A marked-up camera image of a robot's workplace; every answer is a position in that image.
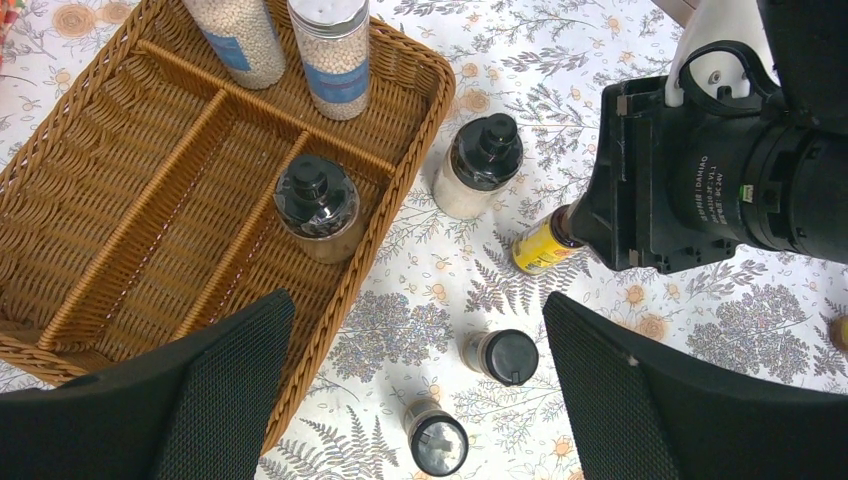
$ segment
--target spice jar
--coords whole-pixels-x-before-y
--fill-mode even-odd
[[[336,163],[300,155],[277,181],[274,201],[303,252],[324,264],[349,259],[365,234],[356,185]]]
[[[368,106],[367,0],[289,0],[303,70],[322,115],[350,120]]]
[[[848,316],[839,317],[828,326],[828,336],[833,347],[848,353]]]
[[[453,417],[432,399],[419,400],[403,415],[403,429],[415,465],[427,475],[453,475],[468,456],[468,435]]]
[[[536,342],[520,330],[471,335],[462,347],[462,362],[505,386],[524,385],[539,366]]]
[[[450,217],[471,220],[509,187],[524,158],[518,125],[496,113],[463,126],[436,172],[433,199]]]
[[[264,0],[183,4],[236,83],[262,89],[283,76],[286,60]]]
[[[521,271],[538,275],[583,246],[570,236],[570,208],[571,205],[557,208],[512,242],[512,260]]]

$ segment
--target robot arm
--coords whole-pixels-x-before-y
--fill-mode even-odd
[[[702,0],[671,76],[604,90],[573,236],[613,270],[739,244],[848,263],[846,22],[846,2]]]

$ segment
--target white mount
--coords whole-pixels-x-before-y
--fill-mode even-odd
[[[665,84],[665,103],[669,107],[683,105],[683,90],[678,86],[680,66],[689,55],[704,45],[718,40],[736,40],[757,52],[760,61],[775,83],[771,50],[757,9],[757,0],[701,0],[677,43],[671,72]],[[742,65],[733,55],[713,52],[692,62],[692,76],[698,85],[715,98],[719,87],[732,88],[733,98],[748,96],[751,85],[743,78]]]

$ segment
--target table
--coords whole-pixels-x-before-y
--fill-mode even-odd
[[[30,3],[0,71],[4,165],[131,8],[108,0]],[[848,314],[842,265],[743,247],[732,260],[676,275],[613,274],[583,253],[532,278],[501,256],[500,243],[585,189],[602,88],[667,71],[682,30],[653,4],[375,0],[372,13],[449,58],[457,95],[308,398],[260,459],[257,478],[425,480],[400,417],[404,405],[429,396],[471,438],[451,480],[582,479],[541,317],[554,290],[718,365],[846,392],[846,356],[826,338],[827,323]],[[519,119],[526,163],[492,212],[451,220],[433,203],[429,179],[461,125],[499,111]],[[496,386],[459,361],[468,333],[504,327],[528,332],[541,351],[540,369],[523,387]],[[385,329],[406,329],[414,342],[386,344]],[[46,387],[0,364],[0,392],[30,386]]]

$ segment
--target black lid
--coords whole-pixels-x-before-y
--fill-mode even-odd
[[[468,456],[468,434],[447,413],[429,416],[415,429],[409,441],[415,465],[434,477],[453,475]]]
[[[523,385],[536,373],[539,350],[536,342],[520,330],[501,330],[494,334],[483,352],[486,370],[506,386]]]
[[[504,113],[466,124],[451,148],[454,173],[462,183],[479,191],[496,190],[506,184],[524,160],[518,124]]]
[[[483,123],[480,146],[485,152],[498,154],[507,151],[518,137],[518,124],[509,115],[496,113]]]
[[[359,203],[356,187],[344,170],[311,154],[292,160],[277,182],[274,201],[290,229],[313,238],[341,229]]]

